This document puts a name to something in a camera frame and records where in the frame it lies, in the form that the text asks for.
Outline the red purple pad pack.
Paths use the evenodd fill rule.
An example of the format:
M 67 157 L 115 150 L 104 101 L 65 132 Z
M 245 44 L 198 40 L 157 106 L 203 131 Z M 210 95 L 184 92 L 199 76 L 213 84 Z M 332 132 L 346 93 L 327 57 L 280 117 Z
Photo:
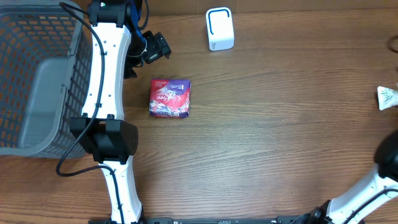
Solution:
M 153 78 L 150 82 L 149 114 L 163 118 L 188 117 L 190 90 L 190 80 Z

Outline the white Pantene tube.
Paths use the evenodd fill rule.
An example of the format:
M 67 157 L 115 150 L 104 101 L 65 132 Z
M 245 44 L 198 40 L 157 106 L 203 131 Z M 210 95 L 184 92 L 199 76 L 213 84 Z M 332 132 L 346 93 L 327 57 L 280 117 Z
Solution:
M 377 88 L 377 98 L 381 111 L 398 105 L 397 90 L 379 86 Z

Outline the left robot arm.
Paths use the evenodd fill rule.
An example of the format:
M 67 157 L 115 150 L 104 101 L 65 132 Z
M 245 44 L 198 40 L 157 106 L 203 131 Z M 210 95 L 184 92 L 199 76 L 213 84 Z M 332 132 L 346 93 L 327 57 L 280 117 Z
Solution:
M 145 223 L 137 196 L 133 156 L 137 127 L 124 120 L 123 81 L 143 67 L 172 53 L 163 35 L 145 31 L 141 9 L 147 1 L 92 1 L 82 24 L 92 34 L 90 83 L 81 116 L 72 117 L 74 146 L 81 145 L 102 170 L 111 201 L 107 223 Z

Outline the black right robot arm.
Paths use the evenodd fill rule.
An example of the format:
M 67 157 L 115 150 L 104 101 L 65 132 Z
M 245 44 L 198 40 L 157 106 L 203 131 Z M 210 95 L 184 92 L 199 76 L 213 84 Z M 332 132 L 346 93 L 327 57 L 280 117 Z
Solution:
M 292 223 L 362 223 L 377 208 L 397 197 L 397 131 L 376 149 L 374 167 L 343 195 L 301 215 Z

